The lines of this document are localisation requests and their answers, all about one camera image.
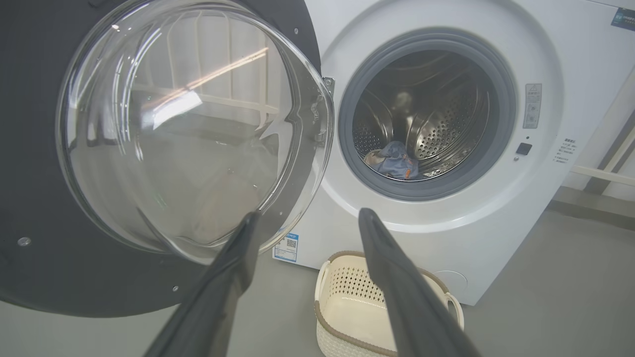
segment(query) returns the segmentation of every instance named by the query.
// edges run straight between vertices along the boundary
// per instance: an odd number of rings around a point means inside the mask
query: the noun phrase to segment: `plastic laundry basket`
[[[452,301],[463,329],[458,300],[439,278],[419,270],[444,305]],[[314,306],[317,344],[326,357],[397,356],[384,293],[370,279],[364,254],[336,253],[322,265]]]

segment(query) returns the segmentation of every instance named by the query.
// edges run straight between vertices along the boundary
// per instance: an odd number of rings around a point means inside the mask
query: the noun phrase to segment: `washing machine door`
[[[4,22],[0,299],[153,311],[248,212],[261,251],[286,235],[333,134],[304,2],[40,3]]]

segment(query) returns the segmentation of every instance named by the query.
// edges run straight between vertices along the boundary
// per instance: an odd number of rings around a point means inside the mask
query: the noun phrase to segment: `concrete floor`
[[[465,331],[483,356],[635,356],[635,232],[545,212],[476,307]],[[229,356],[322,356],[317,271],[259,258]],[[0,355],[141,356],[173,311],[72,318],[0,304]]]

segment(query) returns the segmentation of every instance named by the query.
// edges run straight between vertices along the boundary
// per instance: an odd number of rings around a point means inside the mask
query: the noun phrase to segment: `white washing machine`
[[[306,2],[338,116],[322,184],[273,256],[319,269],[337,251],[362,250],[356,217],[370,207],[415,265],[476,304],[633,69],[625,10],[585,0]],[[391,140],[419,159],[418,178],[364,162]]]

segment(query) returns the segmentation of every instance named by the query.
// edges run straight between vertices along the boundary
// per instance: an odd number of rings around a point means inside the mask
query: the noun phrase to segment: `front-loading washing machine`
[[[372,207],[415,265],[475,304],[634,68],[629,10],[611,3],[307,1],[336,81],[335,141],[294,246],[273,256],[319,269],[360,250],[356,217]],[[395,140],[418,177],[368,164]]]
[[[180,302],[253,210],[319,267],[370,207],[475,304],[635,64],[585,0],[8,7],[0,299],[79,316]],[[416,175],[368,165],[390,142]]]

